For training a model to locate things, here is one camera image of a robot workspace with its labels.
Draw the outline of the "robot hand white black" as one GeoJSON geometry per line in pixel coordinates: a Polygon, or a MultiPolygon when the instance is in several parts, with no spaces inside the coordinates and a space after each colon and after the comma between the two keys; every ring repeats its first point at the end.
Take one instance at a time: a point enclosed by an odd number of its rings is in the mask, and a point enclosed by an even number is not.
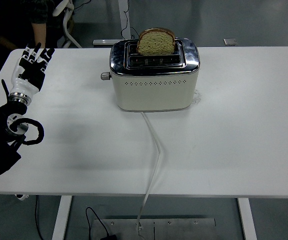
{"type": "Polygon", "coordinates": [[[32,98],[41,90],[46,68],[55,49],[45,48],[38,54],[40,48],[40,43],[34,49],[31,49],[29,45],[26,46],[13,71],[11,79],[13,88],[10,93],[21,93],[32,98]]]}

